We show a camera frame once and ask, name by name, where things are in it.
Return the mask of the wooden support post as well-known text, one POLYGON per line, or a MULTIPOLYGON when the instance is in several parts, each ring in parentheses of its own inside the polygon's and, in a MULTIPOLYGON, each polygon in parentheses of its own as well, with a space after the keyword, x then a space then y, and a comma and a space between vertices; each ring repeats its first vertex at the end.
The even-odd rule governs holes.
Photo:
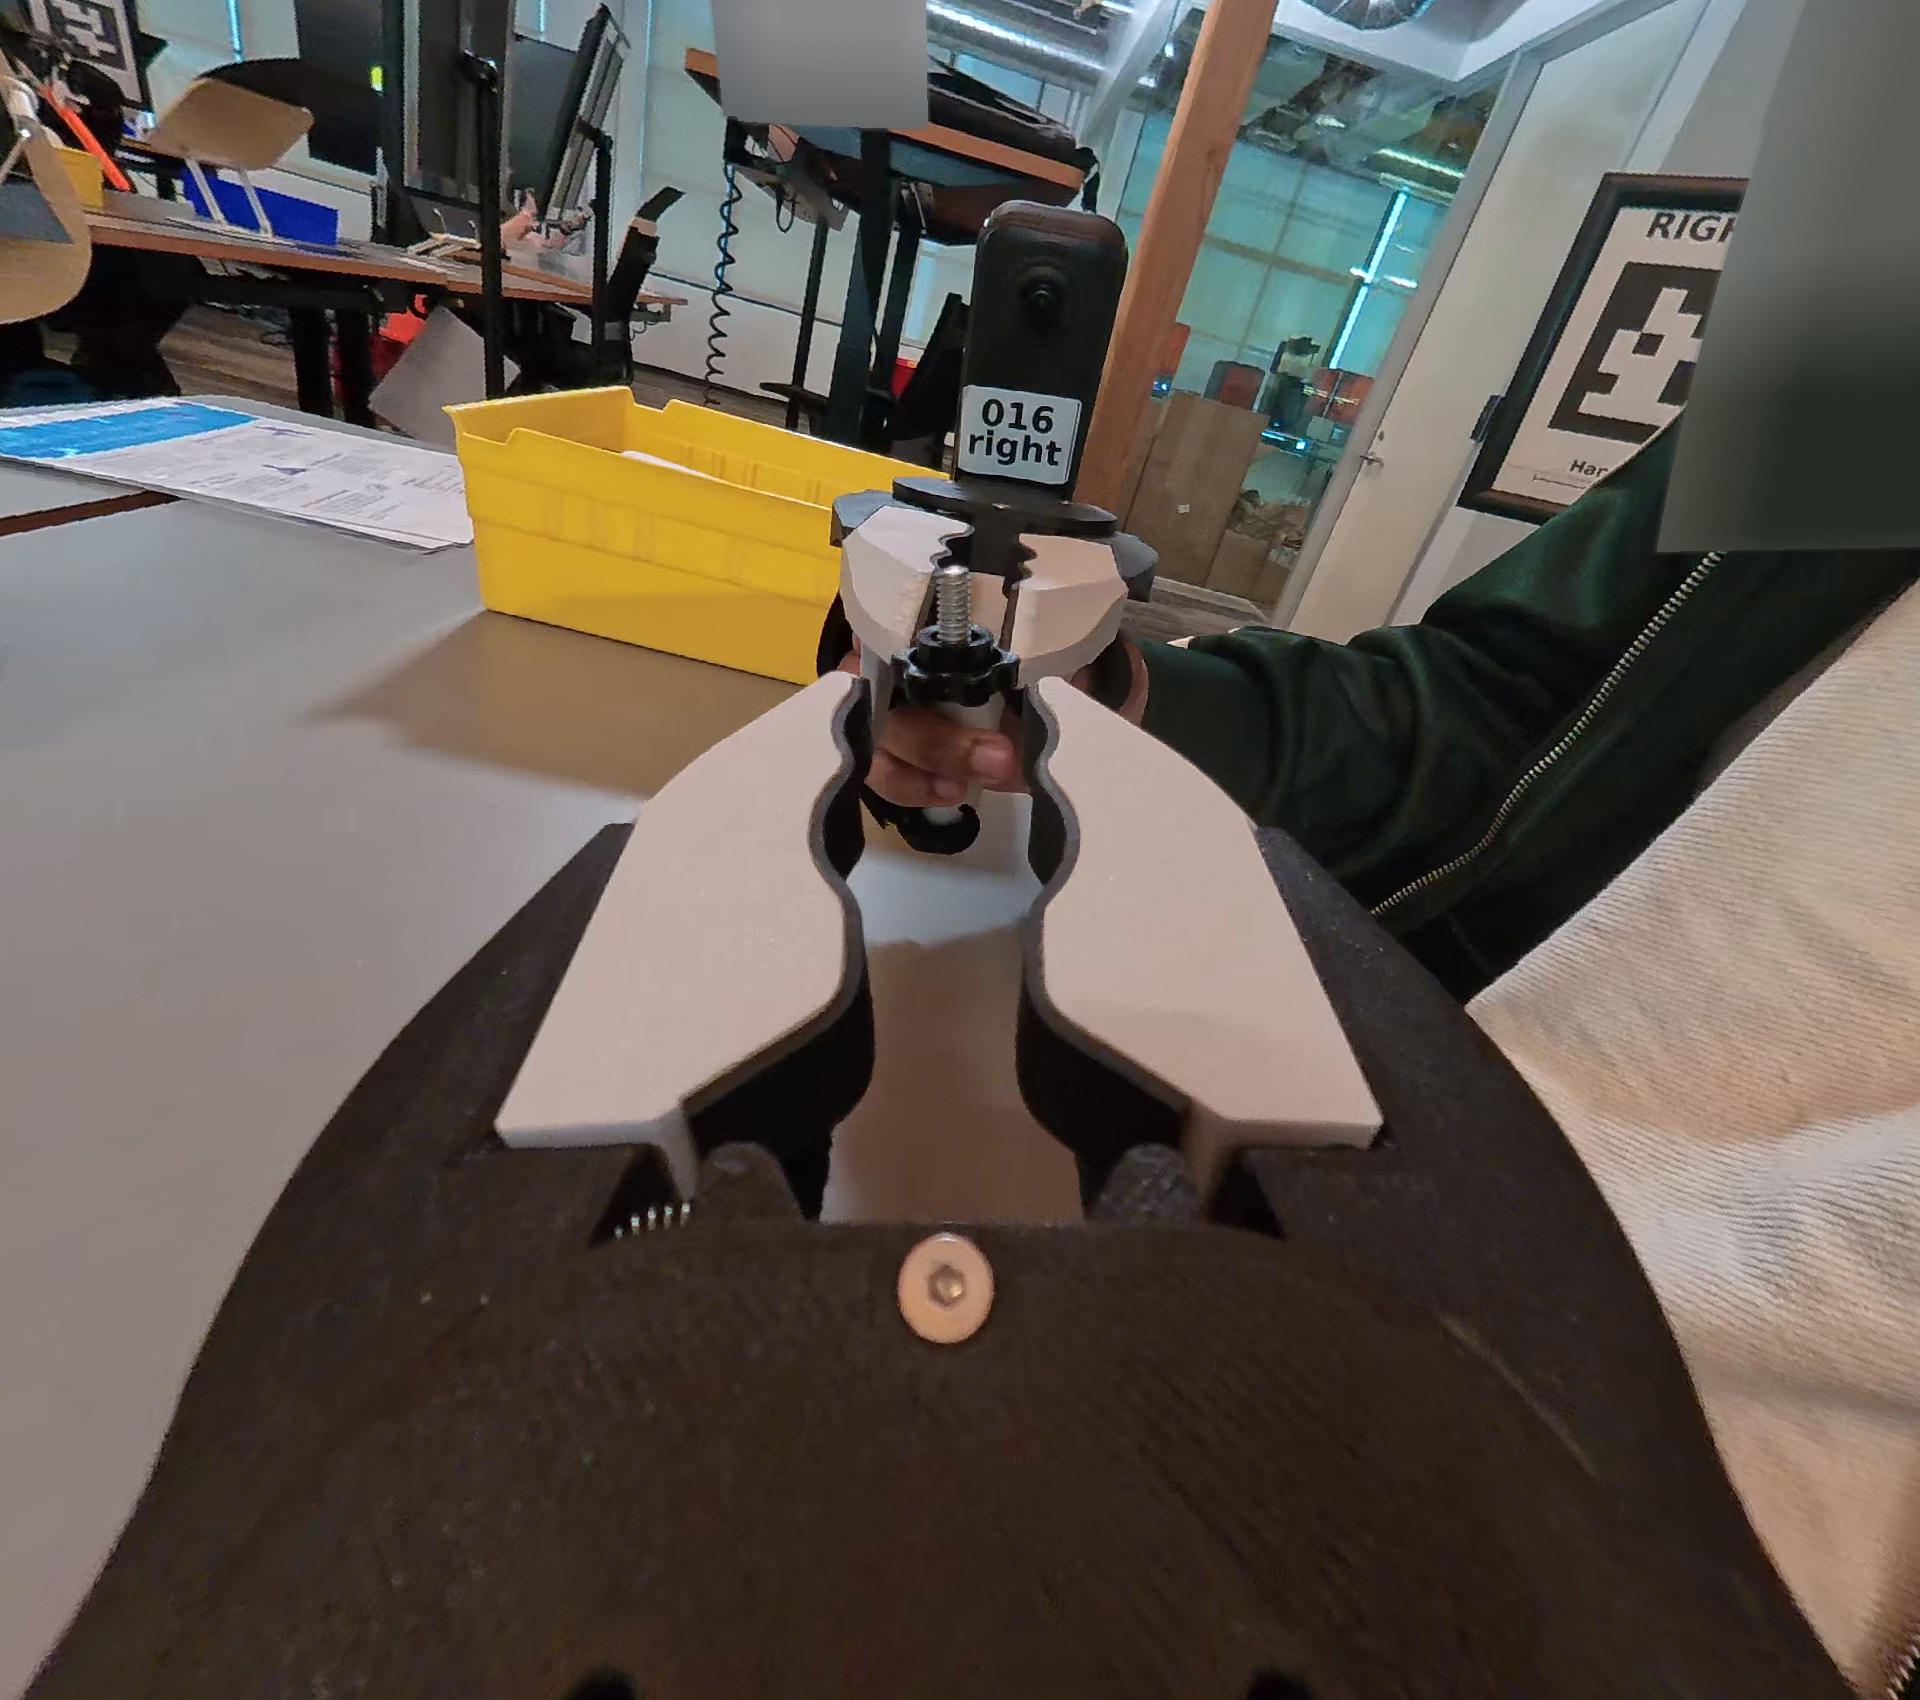
POLYGON ((1167 131, 1072 494, 1117 511, 1280 0, 1211 0, 1167 131))

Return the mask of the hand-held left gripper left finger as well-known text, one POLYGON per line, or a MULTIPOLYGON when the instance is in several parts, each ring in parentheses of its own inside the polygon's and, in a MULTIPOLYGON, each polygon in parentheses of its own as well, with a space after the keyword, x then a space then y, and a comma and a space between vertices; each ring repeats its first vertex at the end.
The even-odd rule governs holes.
POLYGON ((851 889, 871 738, 866 682, 829 673, 638 811, 496 1113, 505 1146, 647 1146, 681 1192, 737 1142, 824 1176, 874 1072, 851 889))

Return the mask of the yellow plastic bin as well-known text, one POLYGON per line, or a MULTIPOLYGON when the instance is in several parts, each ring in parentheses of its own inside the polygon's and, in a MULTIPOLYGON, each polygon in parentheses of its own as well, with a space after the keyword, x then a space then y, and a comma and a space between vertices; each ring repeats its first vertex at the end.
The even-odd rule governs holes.
POLYGON ((448 406, 482 605, 806 685, 838 587, 834 505, 913 464, 631 390, 448 406))

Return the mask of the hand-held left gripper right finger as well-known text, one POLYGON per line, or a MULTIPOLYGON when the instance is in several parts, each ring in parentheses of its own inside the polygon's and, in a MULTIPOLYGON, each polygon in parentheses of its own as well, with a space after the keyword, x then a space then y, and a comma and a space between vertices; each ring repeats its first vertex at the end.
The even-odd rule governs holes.
POLYGON ((1039 894, 1021 1095, 1089 1173, 1176 1149, 1212 1192, 1248 1151, 1368 1151, 1381 1102, 1248 814, 1060 678, 1025 696, 1039 894))

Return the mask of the white trousers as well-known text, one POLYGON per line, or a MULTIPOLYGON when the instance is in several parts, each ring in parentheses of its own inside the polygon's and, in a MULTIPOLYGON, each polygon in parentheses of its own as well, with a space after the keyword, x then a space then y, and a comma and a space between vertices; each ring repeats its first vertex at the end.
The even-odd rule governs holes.
POLYGON ((1916 1693, 1919 599, 1468 1012, 1628 1237, 1859 1697, 1916 1693))

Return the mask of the wooden-top work table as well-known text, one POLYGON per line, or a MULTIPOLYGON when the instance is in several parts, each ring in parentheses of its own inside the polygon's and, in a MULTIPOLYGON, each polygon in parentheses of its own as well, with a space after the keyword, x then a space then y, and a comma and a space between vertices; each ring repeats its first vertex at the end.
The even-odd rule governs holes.
POLYGON ((637 328, 664 324, 679 294, 637 287, 595 310, 593 289, 563 273, 505 265, 498 297, 481 268, 403 248, 315 246, 198 218, 88 213, 88 273, 49 324, 77 338, 101 392, 175 392, 162 343, 193 310, 285 315, 302 412, 370 426, 380 374, 374 340, 389 317, 448 310, 500 351, 505 392, 626 384, 637 328))

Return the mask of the framed marker sign on stand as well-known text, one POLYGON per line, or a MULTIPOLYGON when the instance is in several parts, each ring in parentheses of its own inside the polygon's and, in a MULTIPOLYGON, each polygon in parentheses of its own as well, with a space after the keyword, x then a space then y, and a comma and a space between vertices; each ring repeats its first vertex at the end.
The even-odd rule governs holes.
POLYGON ((1740 176, 1604 174, 1457 505, 1547 524, 1682 414, 1747 198, 1740 176))

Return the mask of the black knob screw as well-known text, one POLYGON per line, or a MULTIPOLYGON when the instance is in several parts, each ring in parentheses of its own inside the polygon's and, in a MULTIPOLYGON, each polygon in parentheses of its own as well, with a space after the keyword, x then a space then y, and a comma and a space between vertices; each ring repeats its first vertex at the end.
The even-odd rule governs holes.
POLYGON ((1015 675, 1015 659, 974 619, 970 569, 943 563, 930 578, 926 622, 899 663, 899 705, 965 728, 998 728, 1015 675))

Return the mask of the person's right hand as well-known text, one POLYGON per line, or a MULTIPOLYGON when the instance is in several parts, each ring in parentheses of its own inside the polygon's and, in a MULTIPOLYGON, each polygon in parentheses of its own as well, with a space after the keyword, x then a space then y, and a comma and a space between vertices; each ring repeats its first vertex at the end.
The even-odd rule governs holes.
POLYGON ((868 766, 868 789, 902 811, 946 811, 978 795, 1027 795, 1023 732, 1015 713, 993 705, 994 727, 926 705, 894 707, 868 766))

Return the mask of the printed paper sheet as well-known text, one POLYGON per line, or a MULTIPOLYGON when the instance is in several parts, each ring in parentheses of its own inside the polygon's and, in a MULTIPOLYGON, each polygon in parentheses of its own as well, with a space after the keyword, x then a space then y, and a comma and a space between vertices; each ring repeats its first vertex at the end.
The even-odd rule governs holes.
POLYGON ((7 410, 2 458, 418 552, 474 541, 457 457, 283 410, 184 397, 7 410))

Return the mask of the black computer monitor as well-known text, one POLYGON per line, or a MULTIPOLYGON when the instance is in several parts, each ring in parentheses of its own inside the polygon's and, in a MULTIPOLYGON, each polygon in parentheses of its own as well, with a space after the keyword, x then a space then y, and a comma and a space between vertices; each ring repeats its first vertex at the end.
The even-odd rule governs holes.
POLYGON ((508 390, 508 102, 516 0, 380 0, 374 234, 424 239, 423 210, 452 207, 479 242, 484 387, 508 390))
POLYGON ((613 102, 628 36, 599 3, 578 43, 563 48, 519 34, 507 116, 508 196, 526 232, 508 240, 563 257, 589 236, 589 356, 613 368, 613 102))

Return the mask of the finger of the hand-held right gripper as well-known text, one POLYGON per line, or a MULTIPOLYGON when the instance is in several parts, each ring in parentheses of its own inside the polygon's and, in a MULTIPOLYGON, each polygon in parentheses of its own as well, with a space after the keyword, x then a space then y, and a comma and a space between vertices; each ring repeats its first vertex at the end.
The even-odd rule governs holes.
POLYGON ((854 648, 873 664, 901 663, 913 650, 930 625, 935 574, 956 536, 965 536, 965 522, 945 513, 834 509, 837 668, 854 648))
POLYGON ((1115 645, 1130 600, 1113 541, 1023 541, 1004 640, 1015 681, 1072 681, 1115 645))

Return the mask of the framed marker sign by window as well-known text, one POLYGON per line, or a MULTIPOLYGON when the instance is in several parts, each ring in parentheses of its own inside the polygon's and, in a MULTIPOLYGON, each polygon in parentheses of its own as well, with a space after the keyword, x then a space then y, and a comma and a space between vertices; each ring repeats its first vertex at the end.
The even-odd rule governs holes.
POLYGON ((151 63, 162 50, 138 27, 137 0, 17 0, 26 30, 66 63, 103 75, 125 109, 155 112, 151 63))

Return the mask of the black tilting work table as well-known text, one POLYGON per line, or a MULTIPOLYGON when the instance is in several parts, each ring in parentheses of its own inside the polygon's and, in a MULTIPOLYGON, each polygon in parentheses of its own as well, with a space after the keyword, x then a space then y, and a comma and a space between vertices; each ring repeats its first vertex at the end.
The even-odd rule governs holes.
POLYGON ((727 192, 711 283, 704 376, 727 358, 738 208, 757 191, 783 226, 810 226, 787 381, 760 392, 816 438, 889 453, 925 248, 968 251, 1006 203, 1091 207, 1099 158, 1077 135, 988 83, 935 67, 918 129, 793 129, 728 116, 727 192))

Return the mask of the grey desk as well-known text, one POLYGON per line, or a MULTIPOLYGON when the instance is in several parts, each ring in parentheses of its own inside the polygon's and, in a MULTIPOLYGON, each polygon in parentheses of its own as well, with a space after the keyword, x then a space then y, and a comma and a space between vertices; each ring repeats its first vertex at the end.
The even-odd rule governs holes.
POLYGON ((791 695, 484 611, 469 552, 182 502, 4 534, 4 1697, 348 1095, 791 695))

